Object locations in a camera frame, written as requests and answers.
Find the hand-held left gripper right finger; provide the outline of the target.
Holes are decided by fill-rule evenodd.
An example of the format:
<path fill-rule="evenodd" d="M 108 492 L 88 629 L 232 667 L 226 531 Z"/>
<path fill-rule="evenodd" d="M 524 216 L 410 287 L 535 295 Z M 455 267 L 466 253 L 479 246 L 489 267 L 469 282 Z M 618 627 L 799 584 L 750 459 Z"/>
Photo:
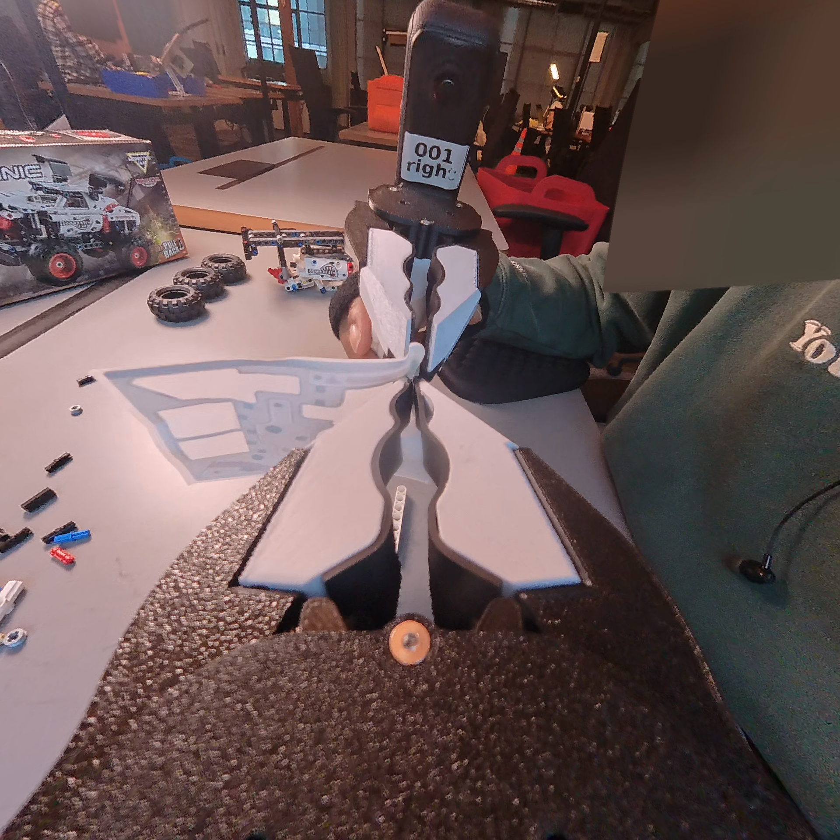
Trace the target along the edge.
<path fill-rule="evenodd" d="M 425 381 L 417 382 L 417 425 L 445 550 L 504 595 L 581 583 L 515 444 Z"/>

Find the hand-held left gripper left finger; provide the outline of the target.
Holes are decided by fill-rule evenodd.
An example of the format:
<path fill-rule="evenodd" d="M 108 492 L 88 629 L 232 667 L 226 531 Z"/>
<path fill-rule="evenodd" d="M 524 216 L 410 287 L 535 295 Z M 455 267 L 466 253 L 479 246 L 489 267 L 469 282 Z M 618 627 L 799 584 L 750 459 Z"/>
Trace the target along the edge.
<path fill-rule="evenodd" d="M 391 534 L 387 482 L 403 462 L 408 381 L 369 399 L 321 432 L 301 462 L 238 576 L 250 587 L 325 587 Z"/>

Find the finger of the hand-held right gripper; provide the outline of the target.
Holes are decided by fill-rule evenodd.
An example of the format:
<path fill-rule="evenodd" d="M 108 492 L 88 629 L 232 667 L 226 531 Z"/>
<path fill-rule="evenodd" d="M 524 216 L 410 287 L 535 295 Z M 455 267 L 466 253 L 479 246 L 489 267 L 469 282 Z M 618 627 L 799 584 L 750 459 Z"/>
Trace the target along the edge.
<path fill-rule="evenodd" d="M 413 328 L 411 242 L 389 229 L 371 227 L 367 260 L 360 271 L 360 297 L 371 319 L 371 333 L 380 356 L 404 358 Z"/>
<path fill-rule="evenodd" d="M 480 302 L 479 256 L 472 248 L 435 250 L 427 273 L 423 377 L 431 380 L 447 360 Z"/>

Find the toy sticker sheet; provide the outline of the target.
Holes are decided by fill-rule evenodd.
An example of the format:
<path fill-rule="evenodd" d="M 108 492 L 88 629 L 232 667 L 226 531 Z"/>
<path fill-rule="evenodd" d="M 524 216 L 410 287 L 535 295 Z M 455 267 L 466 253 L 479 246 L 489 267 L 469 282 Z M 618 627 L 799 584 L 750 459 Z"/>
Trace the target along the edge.
<path fill-rule="evenodd" d="M 95 370 L 149 428 L 187 482 L 260 476 L 309 446 L 374 389 L 418 372 L 419 343 L 401 360 L 215 360 Z"/>

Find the person's right forearm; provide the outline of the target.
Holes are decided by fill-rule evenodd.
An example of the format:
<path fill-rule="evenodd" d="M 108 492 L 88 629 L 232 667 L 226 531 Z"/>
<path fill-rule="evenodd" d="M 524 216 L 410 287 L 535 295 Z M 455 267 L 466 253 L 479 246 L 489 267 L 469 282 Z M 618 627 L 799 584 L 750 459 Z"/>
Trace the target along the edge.
<path fill-rule="evenodd" d="M 549 260 L 501 256 L 479 336 L 597 367 L 618 351 L 646 350 L 670 291 L 606 291 L 608 248 Z"/>

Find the person's right hand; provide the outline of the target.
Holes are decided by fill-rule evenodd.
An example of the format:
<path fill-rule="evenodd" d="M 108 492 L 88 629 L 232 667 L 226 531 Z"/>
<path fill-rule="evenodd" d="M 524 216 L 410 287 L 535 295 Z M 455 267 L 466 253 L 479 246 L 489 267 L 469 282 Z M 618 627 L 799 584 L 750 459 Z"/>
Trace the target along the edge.
<path fill-rule="evenodd" d="M 351 359 L 374 359 L 371 319 L 361 297 L 352 301 L 339 328 L 339 340 Z"/>

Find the orange crate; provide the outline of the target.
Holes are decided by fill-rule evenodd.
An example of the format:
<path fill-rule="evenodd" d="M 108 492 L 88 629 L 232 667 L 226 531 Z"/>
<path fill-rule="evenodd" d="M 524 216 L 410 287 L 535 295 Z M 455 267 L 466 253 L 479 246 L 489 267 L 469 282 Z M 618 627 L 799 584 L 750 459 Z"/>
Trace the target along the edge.
<path fill-rule="evenodd" d="M 403 77 L 383 75 L 367 82 L 367 123 L 378 133 L 397 134 L 400 129 Z"/>

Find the partly built toy vehicle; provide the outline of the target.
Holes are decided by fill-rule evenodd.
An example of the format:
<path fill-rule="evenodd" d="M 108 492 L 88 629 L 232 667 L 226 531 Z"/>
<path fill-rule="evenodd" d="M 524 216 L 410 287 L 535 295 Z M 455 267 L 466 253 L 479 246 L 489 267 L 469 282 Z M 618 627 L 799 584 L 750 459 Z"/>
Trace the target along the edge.
<path fill-rule="evenodd" d="M 241 228 L 246 259 L 258 248 L 275 247 L 278 268 L 269 273 L 287 291 L 311 287 L 321 293 L 336 291 L 355 272 L 354 259 L 346 252 L 343 231 L 281 228 L 276 220 L 271 230 Z"/>

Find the white table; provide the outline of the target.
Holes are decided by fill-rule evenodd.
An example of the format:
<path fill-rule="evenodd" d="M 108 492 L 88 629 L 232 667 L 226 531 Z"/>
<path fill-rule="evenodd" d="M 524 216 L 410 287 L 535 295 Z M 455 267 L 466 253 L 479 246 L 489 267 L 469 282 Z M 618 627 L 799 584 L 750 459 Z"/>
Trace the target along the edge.
<path fill-rule="evenodd" d="M 340 229 L 356 201 L 393 182 L 394 151 L 289 138 L 163 172 L 182 227 Z"/>

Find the red plastic chair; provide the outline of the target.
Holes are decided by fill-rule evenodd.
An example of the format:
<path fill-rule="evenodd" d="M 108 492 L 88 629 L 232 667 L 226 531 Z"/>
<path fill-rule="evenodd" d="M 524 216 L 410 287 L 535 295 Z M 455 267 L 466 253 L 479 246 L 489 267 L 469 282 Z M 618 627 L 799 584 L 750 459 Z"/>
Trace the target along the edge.
<path fill-rule="evenodd" d="M 596 200 L 589 185 L 561 175 L 548 175 L 533 187 L 531 198 L 537 207 L 571 215 L 587 223 L 585 231 L 563 234 L 562 255 L 581 256 L 591 251 L 609 207 Z"/>
<path fill-rule="evenodd" d="M 500 205 L 530 204 L 530 194 L 548 173 L 546 161 L 537 156 L 509 154 L 495 167 L 482 166 L 476 179 L 491 210 Z"/>

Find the black toy tyre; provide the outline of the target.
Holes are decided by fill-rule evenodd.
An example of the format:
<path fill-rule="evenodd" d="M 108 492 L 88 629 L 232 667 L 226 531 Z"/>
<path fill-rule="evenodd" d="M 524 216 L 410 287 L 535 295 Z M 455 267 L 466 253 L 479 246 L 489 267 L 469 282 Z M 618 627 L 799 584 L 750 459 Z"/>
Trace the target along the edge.
<path fill-rule="evenodd" d="M 172 284 L 197 291 L 205 301 L 218 299 L 225 292 L 221 275 L 212 267 L 195 266 L 181 269 L 174 274 Z"/>
<path fill-rule="evenodd" d="M 202 260 L 201 267 L 216 272 L 226 286 L 238 284 L 247 277 L 245 261 L 236 255 L 222 253 L 209 255 Z"/>
<path fill-rule="evenodd" d="M 157 319 L 168 323 L 199 319 L 206 311 L 203 294 L 186 285 L 156 288 L 148 296 L 147 303 Z"/>

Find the black earbud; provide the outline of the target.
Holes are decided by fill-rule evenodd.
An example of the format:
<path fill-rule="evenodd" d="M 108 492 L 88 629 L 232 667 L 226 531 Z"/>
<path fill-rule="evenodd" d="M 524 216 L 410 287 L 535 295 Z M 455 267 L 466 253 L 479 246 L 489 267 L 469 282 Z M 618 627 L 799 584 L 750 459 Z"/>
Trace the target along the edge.
<path fill-rule="evenodd" d="M 726 555 L 724 562 L 732 572 L 740 574 L 750 583 L 772 585 L 776 582 L 776 576 L 772 569 L 773 557 L 770 553 L 765 553 L 761 560 L 730 553 Z"/>

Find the printed toy set box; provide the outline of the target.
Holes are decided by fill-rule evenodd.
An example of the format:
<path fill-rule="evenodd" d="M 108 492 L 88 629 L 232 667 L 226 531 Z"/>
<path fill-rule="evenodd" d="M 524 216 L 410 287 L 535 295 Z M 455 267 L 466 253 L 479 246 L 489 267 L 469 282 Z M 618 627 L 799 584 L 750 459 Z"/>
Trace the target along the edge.
<path fill-rule="evenodd" d="M 1 305 L 187 256 L 150 141 L 1 132 Z"/>

